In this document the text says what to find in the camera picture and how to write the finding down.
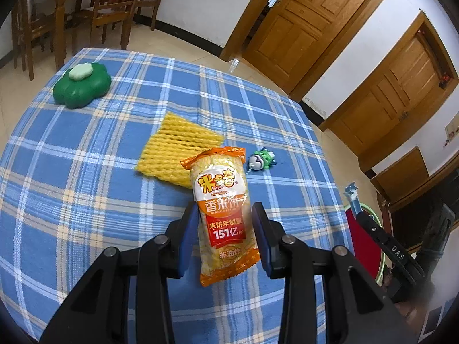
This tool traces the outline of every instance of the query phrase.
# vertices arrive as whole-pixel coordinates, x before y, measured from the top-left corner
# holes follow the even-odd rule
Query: door panel
[[[364,0],[278,0],[243,57],[289,93]]]
[[[357,156],[366,154],[409,119],[418,105],[427,110],[426,105],[439,98],[441,77],[436,63],[438,58],[418,33],[408,37],[396,55],[385,58],[350,96],[354,101],[330,129]]]

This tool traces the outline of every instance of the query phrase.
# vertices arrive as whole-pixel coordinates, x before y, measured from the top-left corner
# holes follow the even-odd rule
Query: brand logo
[[[203,190],[203,194],[220,190],[223,187],[232,187],[235,184],[234,170],[226,169],[222,174],[202,175],[198,178],[198,184]]]

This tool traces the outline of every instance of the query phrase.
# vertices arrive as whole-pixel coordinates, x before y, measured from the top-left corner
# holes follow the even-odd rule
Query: red label
[[[230,243],[242,243],[246,238],[241,210],[223,218],[206,215],[206,222],[212,247],[220,248]]]

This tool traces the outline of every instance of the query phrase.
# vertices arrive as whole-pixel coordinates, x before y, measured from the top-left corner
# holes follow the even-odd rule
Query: green flower-shaped box
[[[84,63],[67,70],[54,85],[53,97],[57,104],[69,109],[80,109],[110,89],[112,78],[100,63]]]

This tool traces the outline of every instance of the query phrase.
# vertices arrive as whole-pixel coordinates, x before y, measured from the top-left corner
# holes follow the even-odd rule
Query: light green rim
[[[375,220],[375,223],[377,223],[380,227],[382,227],[381,221],[379,221],[379,218],[375,214],[375,211],[373,211],[366,204],[360,203],[360,205],[362,206],[362,208],[364,208],[366,211],[368,211],[373,216],[373,219]],[[344,207],[344,211],[347,211],[349,208],[351,208],[351,206],[347,205],[346,207]],[[384,252],[382,252],[382,250],[381,250],[381,255],[382,256],[381,256],[381,262],[379,264],[379,271],[378,271],[378,275],[376,276],[376,279],[375,279],[377,284],[382,282],[382,272],[383,272],[383,269],[384,269],[384,264],[386,262],[386,254]]]

